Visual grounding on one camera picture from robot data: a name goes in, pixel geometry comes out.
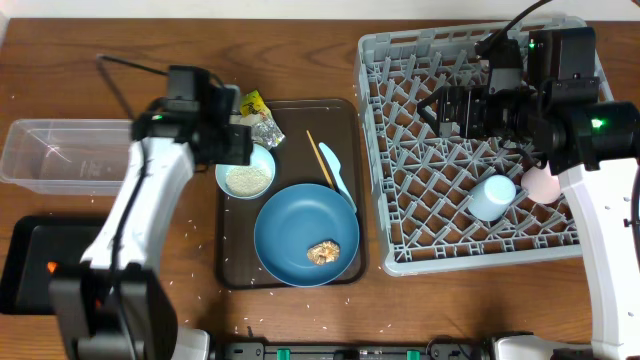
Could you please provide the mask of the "dark blue plate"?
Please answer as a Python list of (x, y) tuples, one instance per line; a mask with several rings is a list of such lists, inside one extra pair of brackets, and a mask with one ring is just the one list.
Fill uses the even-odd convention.
[[(307, 252), (324, 241), (338, 245), (338, 258), (313, 263)], [(356, 258), (360, 226), (345, 199), (328, 187), (297, 184), (277, 192), (261, 208), (254, 227), (256, 254), (276, 279), (316, 287), (341, 276)]]

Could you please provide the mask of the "pink plastic cup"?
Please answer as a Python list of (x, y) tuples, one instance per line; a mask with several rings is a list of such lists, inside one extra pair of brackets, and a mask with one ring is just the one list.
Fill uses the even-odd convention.
[(559, 179), (551, 174), (549, 165), (529, 169), (521, 178), (521, 188), (529, 199), (540, 204), (553, 203), (561, 196)]

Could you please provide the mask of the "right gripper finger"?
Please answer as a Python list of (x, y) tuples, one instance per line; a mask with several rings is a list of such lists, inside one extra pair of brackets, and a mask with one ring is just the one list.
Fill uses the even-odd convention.
[(440, 129), (440, 123), (437, 121), (436, 116), (431, 114), (426, 107), (417, 108), (417, 113), (420, 115), (422, 119), (425, 120), (426, 123), (429, 124), (431, 130), (434, 133), (438, 133)]
[(436, 103), (441, 98), (442, 92), (443, 92), (443, 88), (442, 87), (436, 89), (431, 95), (429, 95), (425, 99), (421, 100), (417, 104), (417, 109), (418, 110), (424, 110), (427, 107), (430, 107), (432, 104)]

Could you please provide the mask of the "light blue plastic cup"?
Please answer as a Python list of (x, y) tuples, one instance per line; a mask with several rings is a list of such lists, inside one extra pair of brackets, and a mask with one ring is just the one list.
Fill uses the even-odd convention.
[(499, 219), (516, 196), (516, 187), (503, 175), (492, 175), (470, 191), (469, 212), (481, 221)]

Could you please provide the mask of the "orange carrot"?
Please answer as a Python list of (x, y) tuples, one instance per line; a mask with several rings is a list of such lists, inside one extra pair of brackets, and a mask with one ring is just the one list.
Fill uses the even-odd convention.
[(47, 263), (47, 269), (51, 274), (53, 274), (56, 271), (57, 267), (58, 267), (58, 264), (56, 262)]

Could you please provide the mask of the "brown food scrap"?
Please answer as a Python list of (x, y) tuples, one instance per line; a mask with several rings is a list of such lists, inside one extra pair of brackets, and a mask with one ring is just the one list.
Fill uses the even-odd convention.
[(309, 248), (307, 257), (314, 265), (323, 266), (340, 257), (340, 246), (332, 240), (323, 241)]

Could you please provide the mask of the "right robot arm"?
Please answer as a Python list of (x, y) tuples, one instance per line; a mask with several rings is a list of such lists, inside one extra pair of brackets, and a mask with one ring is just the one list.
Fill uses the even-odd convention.
[(476, 42), (479, 86), (443, 86), (418, 114), (447, 137), (529, 142), (559, 179), (577, 227), (592, 310), (590, 355), (639, 355), (639, 112), (604, 101), (590, 27), (499, 31)]

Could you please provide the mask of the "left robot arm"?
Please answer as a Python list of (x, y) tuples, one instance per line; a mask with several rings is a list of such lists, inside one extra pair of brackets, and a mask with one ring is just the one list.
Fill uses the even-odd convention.
[(103, 227), (49, 299), (70, 359), (211, 359), (210, 335), (179, 325), (158, 273), (169, 225), (199, 167), (246, 165), (242, 94), (209, 71), (172, 65), (167, 93), (131, 117), (127, 171)]

